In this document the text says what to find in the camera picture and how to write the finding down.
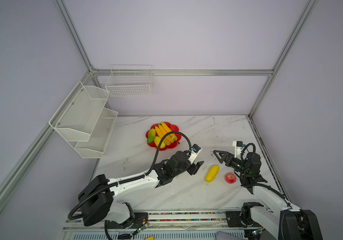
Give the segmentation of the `green yellow fake mango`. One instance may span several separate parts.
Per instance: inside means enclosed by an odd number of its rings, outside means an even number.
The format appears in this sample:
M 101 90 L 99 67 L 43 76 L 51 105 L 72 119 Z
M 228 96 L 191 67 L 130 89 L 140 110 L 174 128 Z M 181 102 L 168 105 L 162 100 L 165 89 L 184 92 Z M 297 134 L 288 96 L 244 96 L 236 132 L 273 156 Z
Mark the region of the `green yellow fake mango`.
M 147 135 L 147 143 L 148 144 L 153 143 L 154 140 L 155 140 L 155 137 L 156 137 L 156 130 L 155 129 L 150 129 L 148 131 L 148 135 Z

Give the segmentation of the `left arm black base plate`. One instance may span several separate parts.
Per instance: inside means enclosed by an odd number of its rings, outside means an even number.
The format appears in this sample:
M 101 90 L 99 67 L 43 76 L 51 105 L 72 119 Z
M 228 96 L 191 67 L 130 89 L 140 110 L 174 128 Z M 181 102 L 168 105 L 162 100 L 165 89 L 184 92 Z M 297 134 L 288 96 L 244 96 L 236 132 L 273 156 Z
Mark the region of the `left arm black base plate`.
M 106 221 L 107 229 L 138 229 L 143 225 L 143 222 L 148 221 L 148 213 L 137 212 L 129 217 L 125 222 L 118 224 L 114 221 Z

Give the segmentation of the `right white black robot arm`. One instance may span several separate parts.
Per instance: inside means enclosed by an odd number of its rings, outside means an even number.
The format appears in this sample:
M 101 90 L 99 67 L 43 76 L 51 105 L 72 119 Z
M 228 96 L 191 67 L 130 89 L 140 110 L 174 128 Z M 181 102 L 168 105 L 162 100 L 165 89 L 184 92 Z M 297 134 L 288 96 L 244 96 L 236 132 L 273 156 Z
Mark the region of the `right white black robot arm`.
M 321 240 L 323 238 L 317 216 L 291 203 L 283 194 L 267 185 L 260 174 L 261 157 L 255 151 L 237 158 L 225 151 L 213 151 L 221 164 L 237 174 L 241 186 L 257 197 L 257 202 L 246 202 L 240 212 L 243 227 L 260 225 L 277 240 Z

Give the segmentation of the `yellow fake fruit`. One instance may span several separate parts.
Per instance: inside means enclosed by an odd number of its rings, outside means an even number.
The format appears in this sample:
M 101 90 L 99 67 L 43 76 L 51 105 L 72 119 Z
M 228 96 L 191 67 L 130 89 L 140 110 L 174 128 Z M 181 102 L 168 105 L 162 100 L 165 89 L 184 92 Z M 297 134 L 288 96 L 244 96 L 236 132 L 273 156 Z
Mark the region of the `yellow fake fruit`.
M 212 182 L 215 177 L 217 176 L 218 172 L 220 170 L 220 167 L 218 165 L 214 165 L 210 168 L 209 172 L 207 173 L 206 177 L 205 177 L 205 181 L 207 183 Z

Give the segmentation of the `red fake apple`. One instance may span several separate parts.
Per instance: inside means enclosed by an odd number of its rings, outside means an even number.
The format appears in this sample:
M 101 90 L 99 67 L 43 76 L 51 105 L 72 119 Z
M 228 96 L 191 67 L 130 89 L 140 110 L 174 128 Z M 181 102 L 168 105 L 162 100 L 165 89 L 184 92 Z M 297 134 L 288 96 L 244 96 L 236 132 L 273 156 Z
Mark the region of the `red fake apple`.
M 236 177 L 236 175 L 234 175 L 232 173 L 228 173 L 225 175 L 225 181 L 228 184 L 234 184 L 237 181 L 237 177 Z

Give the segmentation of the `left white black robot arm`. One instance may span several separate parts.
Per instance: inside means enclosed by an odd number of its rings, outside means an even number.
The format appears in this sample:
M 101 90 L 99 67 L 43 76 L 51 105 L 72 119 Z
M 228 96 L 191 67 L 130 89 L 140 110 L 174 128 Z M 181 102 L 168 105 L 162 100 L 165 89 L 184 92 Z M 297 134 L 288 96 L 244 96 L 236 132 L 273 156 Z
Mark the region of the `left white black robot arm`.
M 110 221 L 127 228 L 132 224 L 135 214 L 123 197 L 170 184 L 185 172 L 195 175 L 203 164 L 195 162 L 200 152 L 197 145 L 187 151 L 178 151 L 170 159 L 155 164 L 148 173 L 118 179 L 98 175 L 78 195 L 78 204 L 69 212 L 68 220 L 82 219 L 86 227 Z

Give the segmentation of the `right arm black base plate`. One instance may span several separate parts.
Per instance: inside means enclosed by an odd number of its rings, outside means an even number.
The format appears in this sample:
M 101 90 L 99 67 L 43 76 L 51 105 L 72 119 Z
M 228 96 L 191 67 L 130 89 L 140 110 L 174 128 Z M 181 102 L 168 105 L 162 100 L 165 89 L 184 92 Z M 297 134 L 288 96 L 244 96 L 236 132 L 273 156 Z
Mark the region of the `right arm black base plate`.
M 229 228 L 247 228 L 247 225 L 242 223 L 241 211 L 226 211 L 226 219 Z

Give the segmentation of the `yellow fake lemon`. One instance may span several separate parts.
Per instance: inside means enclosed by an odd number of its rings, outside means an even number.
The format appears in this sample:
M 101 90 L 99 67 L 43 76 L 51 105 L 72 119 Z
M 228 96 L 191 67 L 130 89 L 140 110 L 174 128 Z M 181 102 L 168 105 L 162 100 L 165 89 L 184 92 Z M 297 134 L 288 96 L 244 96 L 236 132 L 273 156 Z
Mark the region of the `yellow fake lemon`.
M 166 147 L 165 142 L 163 142 L 159 136 L 156 136 L 153 142 L 160 149 L 164 149 Z

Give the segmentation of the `yellow fake banana bunch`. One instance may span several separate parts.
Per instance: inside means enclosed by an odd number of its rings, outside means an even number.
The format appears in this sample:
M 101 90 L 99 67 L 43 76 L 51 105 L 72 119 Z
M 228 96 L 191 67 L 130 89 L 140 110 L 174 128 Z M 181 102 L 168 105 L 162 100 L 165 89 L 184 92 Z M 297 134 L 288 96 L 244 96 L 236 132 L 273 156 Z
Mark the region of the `yellow fake banana bunch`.
M 172 130 L 170 129 L 170 127 L 162 122 L 158 125 L 156 125 L 154 127 L 154 129 L 156 130 L 156 135 L 159 136 L 161 139 L 169 132 L 171 132 Z M 166 146 L 170 146 L 171 144 L 177 142 L 178 138 L 176 134 L 170 134 L 168 136 L 166 136 L 166 138 L 164 139 L 164 142 L 166 144 Z

